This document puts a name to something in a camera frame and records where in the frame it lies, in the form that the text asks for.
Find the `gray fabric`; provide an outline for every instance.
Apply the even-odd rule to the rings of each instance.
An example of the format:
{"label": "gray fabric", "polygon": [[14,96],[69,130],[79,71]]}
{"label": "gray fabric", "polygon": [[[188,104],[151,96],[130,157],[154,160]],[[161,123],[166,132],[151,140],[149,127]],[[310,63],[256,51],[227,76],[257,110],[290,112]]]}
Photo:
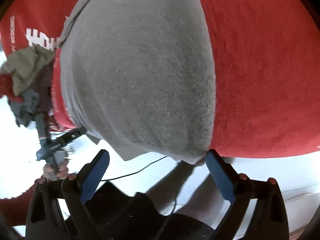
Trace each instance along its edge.
{"label": "gray fabric", "polygon": [[55,52],[34,45],[9,55],[0,68],[0,74],[12,73],[12,89],[16,97],[29,88],[44,66],[53,62]]}
{"label": "gray fabric", "polygon": [[62,42],[62,94],[76,125],[124,160],[204,156],[215,75],[200,0],[79,0]]}

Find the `red fabric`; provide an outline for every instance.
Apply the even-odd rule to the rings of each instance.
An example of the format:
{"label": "red fabric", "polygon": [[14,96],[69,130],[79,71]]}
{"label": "red fabric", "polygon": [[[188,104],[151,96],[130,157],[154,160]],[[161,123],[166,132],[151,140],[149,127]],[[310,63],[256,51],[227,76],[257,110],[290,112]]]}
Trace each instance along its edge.
{"label": "red fabric", "polygon": [[61,93],[61,70],[60,70],[60,52],[61,49],[57,49],[56,57],[53,65],[53,78],[51,86],[51,100],[54,109],[54,118],[60,125],[68,128],[76,128],[70,119],[68,110],[65,107],[62,93]]}
{"label": "red fabric", "polygon": [[201,0],[216,72],[210,148],[303,155],[320,145],[320,32],[299,0]]}
{"label": "red fabric", "polygon": [[25,193],[16,198],[0,199],[0,213],[6,218],[9,226],[23,226],[26,224],[28,210],[38,179]]}
{"label": "red fabric", "polygon": [[0,22],[6,56],[33,43],[54,50],[66,17],[77,1],[15,0]]}
{"label": "red fabric", "polygon": [[12,90],[12,75],[11,74],[1,74],[0,75],[0,98],[7,96],[10,101],[17,103],[22,103],[23,98],[15,97]]}

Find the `red sleeve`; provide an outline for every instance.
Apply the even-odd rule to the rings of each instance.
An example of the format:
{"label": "red sleeve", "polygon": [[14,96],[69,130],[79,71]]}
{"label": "red sleeve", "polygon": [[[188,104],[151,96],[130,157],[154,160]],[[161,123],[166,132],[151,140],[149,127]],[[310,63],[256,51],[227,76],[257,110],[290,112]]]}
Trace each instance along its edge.
{"label": "red sleeve", "polygon": [[9,226],[23,226],[27,221],[29,205],[38,180],[25,193],[16,198],[0,199],[0,213],[6,218]]}

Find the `white surface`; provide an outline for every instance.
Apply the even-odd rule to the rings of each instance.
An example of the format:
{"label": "white surface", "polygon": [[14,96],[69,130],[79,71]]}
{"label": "white surface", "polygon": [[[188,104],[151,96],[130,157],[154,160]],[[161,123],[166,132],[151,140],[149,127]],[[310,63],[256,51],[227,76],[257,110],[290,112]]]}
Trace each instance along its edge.
{"label": "white surface", "polygon": [[[35,153],[40,147],[36,131],[28,131],[15,125],[6,98],[0,99],[0,124],[0,198],[14,197],[27,190],[34,180],[41,176],[44,162],[35,161]],[[96,146],[86,136],[75,141],[74,148],[76,153],[70,156],[72,160],[68,166],[71,172],[79,171],[84,164],[94,158],[101,148],[110,152],[110,166],[104,179],[136,172],[162,157],[157,153],[148,153],[124,162],[108,143],[102,141]],[[279,159],[239,158],[235,160],[233,166],[238,173],[246,173],[252,179],[276,178],[284,192],[284,198],[289,199],[304,193],[320,192],[320,173],[317,168],[319,158],[319,152]],[[137,191],[145,192],[164,177],[175,166],[175,163],[171,158],[165,158],[141,173],[114,181],[114,184],[128,195],[134,195]],[[179,205],[188,201],[207,174],[208,170],[205,166],[196,168],[178,198]],[[216,221],[222,218],[226,208],[227,206]],[[310,208],[314,212],[316,203]]]}

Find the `human hand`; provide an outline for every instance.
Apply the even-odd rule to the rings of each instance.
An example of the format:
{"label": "human hand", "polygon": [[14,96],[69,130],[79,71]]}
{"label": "human hand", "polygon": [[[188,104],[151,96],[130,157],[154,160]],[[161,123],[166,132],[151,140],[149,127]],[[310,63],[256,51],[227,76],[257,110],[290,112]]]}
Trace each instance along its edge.
{"label": "human hand", "polygon": [[[67,167],[68,163],[69,163],[69,160],[64,159],[63,163],[59,166],[59,171],[57,174],[55,174],[58,179],[65,179],[66,177],[68,177],[68,175],[69,175],[69,173],[68,173],[69,169]],[[51,172],[54,172],[53,167],[49,164],[46,164],[43,167],[43,175],[41,177],[45,177],[47,179],[50,179]]]}

